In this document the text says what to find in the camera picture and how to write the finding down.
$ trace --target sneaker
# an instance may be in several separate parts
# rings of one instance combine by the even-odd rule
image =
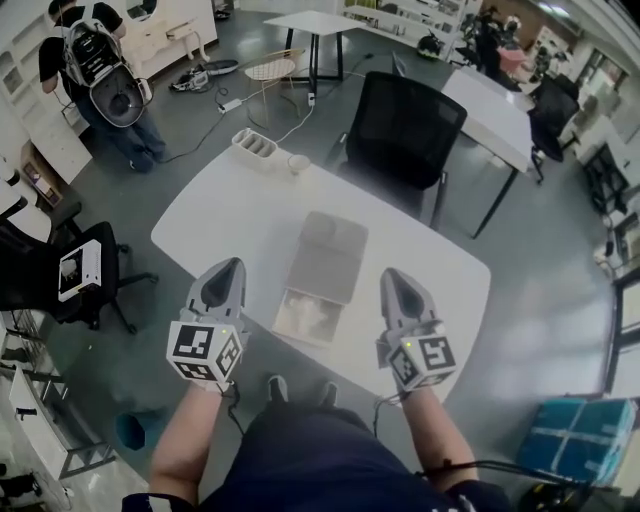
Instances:
[[[338,385],[335,382],[327,382],[322,388],[321,407],[338,407]]]
[[[288,402],[289,391],[287,381],[282,375],[274,375],[267,382],[267,400],[269,402]]]

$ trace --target gray floor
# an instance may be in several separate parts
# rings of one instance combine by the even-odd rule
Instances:
[[[236,12],[233,20],[219,24],[220,45],[212,56],[246,62],[282,49],[285,31],[263,25],[266,17]],[[408,47],[368,32],[350,32],[346,39],[346,69],[365,53],[373,53],[375,57],[363,62],[358,72],[387,71],[390,52],[395,50],[434,87],[442,87],[451,72],[444,63],[419,60]],[[323,41],[321,48],[321,65],[327,68],[335,66],[332,42]],[[308,44],[303,36],[294,40],[294,47]],[[214,92],[167,91],[168,83],[186,67],[157,81],[150,107],[174,153],[193,148],[219,116]],[[332,86],[322,85],[313,116],[283,146],[322,164],[335,139],[351,125],[362,84],[353,76],[325,98]],[[247,96],[248,84],[240,74],[225,77],[221,85],[229,90],[229,99]],[[272,126],[267,135],[273,139],[298,122],[291,104],[278,97],[278,89],[269,91]],[[302,87],[296,90],[301,105],[306,104],[306,92]],[[261,103],[259,97],[255,100],[250,108],[259,119]],[[164,408],[167,414],[175,408],[185,383],[165,362],[164,352],[169,322],[178,317],[191,284],[191,278],[151,243],[150,233],[174,197],[247,123],[244,108],[233,111],[199,151],[146,176],[133,173],[111,147],[90,138],[95,159],[73,184],[84,204],[80,225],[86,228],[108,220],[118,241],[134,247],[123,273],[150,270],[161,275],[155,287],[143,283],[120,295],[123,309],[139,328],[137,337],[123,331],[109,308],[103,311],[100,332],[62,325],[54,326],[49,336],[52,357],[68,379],[72,398],[92,426],[143,476],[152,447],[137,453],[124,449],[115,438],[113,419],[132,408]],[[604,229],[571,159],[563,165],[546,163],[542,187],[519,178],[482,237],[469,238],[507,178],[504,169],[487,166],[489,160],[486,150],[460,137],[447,164],[451,185],[441,232],[489,266],[492,290],[480,336],[446,407],[479,456],[509,458],[540,400],[600,388],[612,293],[592,259]],[[428,222],[432,204],[433,194],[428,192],[423,221]],[[328,375],[269,333],[252,328],[250,350],[236,375],[242,391],[239,415],[245,425],[262,406],[261,383],[273,372],[285,375],[291,394],[300,398],[313,392],[322,379],[333,377],[341,385],[342,404],[365,419],[372,417],[374,397],[369,393]],[[380,435],[411,469],[417,468],[398,409],[383,409]],[[240,442],[225,414],[214,437],[205,491],[220,483]]]

